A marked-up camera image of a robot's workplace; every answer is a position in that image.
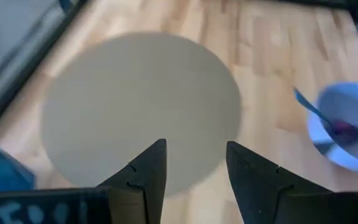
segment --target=light wood surface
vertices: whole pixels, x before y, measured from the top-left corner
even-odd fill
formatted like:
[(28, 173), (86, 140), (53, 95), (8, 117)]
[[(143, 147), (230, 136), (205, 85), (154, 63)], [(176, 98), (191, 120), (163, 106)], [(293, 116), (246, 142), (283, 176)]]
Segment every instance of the light wood surface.
[[(136, 30), (187, 37), (227, 65), (242, 97), (239, 143), (331, 190), (358, 190), (358, 174), (313, 147), (307, 113), (292, 93), (295, 85), (313, 100), (330, 83), (358, 82), (350, 15), (262, 0), (92, 0), (0, 119), (0, 147), (33, 169), (40, 188), (71, 186), (40, 138), (48, 84), (87, 47)], [(162, 223), (242, 223), (225, 162), (188, 192), (167, 198)]]

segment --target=beige circular board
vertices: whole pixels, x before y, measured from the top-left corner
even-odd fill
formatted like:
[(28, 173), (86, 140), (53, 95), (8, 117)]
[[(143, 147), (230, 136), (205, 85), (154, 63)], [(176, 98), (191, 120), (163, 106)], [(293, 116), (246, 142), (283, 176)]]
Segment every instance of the beige circular board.
[(42, 141), (64, 177), (93, 187), (165, 138), (170, 195), (225, 158), (240, 110), (237, 85), (215, 54), (182, 37), (133, 33), (86, 50), (54, 80)]

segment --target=spoon handle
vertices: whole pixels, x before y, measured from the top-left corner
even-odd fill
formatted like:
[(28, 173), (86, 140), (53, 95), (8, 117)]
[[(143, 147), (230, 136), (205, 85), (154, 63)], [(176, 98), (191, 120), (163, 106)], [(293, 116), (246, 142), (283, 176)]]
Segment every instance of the spoon handle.
[(329, 124), (331, 124), (330, 120), (320, 112), (317, 108), (315, 108), (302, 94), (301, 92), (294, 88), (293, 89), (295, 98), (298, 100), (298, 102), (303, 105), (306, 109), (310, 110), (311, 112), (315, 113), (317, 116), (319, 116), (321, 119), (327, 121)]

